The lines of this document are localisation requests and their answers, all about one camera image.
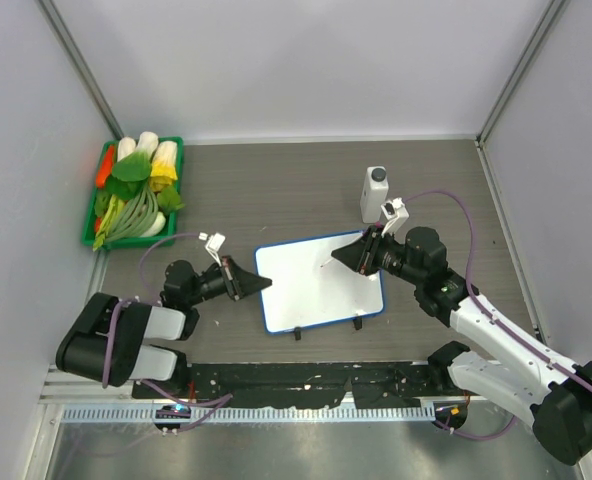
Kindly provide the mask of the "blue-framed whiteboard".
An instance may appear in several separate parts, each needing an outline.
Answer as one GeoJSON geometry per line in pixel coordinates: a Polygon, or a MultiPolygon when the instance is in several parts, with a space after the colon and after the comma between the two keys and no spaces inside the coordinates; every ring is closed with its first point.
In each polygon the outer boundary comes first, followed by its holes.
{"type": "Polygon", "coordinates": [[[333,260],[334,249],[358,238],[360,230],[267,244],[254,252],[257,274],[272,280],[261,291],[269,334],[294,333],[332,323],[373,317],[385,310],[382,275],[365,277],[333,260]]]}

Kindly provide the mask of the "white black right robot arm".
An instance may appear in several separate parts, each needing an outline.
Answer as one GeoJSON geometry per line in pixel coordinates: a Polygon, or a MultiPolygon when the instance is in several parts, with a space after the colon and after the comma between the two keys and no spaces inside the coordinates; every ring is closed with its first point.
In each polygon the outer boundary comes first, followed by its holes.
{"type": "Polygon", "coordinates": [[[494,356],[489,362],[459,342],[441,347],[428,359],[433,391],[448,395],[458,388],[493,402],[566,465],[592,450],[592,361],[581,365],[511,322],[450,268],[435,230],[415,227],[397,242],[371,226],[331,256],[360,275],[384,271],[412,284],[426,314],[494,356]]]}

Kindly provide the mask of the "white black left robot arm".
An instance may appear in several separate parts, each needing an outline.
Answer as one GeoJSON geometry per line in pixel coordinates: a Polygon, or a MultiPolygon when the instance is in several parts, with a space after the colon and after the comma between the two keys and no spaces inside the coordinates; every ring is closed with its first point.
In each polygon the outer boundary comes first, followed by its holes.
{"type": "Polygon", "coordinates": [[[220,296],[239,301],[271,285],[271,279],[241,268],[230,256],[201,273],[177,260],[165,271],[157,303],[95,293],[61,341],[56,367],[104,387],[149,381],[166,398],[179,398],[190,383],[186,355],[149,342],[184,341],[200,319],[197,305],[220,296]]]}

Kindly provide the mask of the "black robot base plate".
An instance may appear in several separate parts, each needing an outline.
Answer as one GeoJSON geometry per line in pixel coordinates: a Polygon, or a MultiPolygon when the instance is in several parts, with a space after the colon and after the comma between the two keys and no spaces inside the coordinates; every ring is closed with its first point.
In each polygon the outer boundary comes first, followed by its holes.
{"type": "Polygon", "coordinates": [[[336,408],[349,394],[358,409],[415,407],[422,398],[471,396],[425,363],[194,363],[178,388],[198,401],[233,396],[232,408],[336,408]]]}

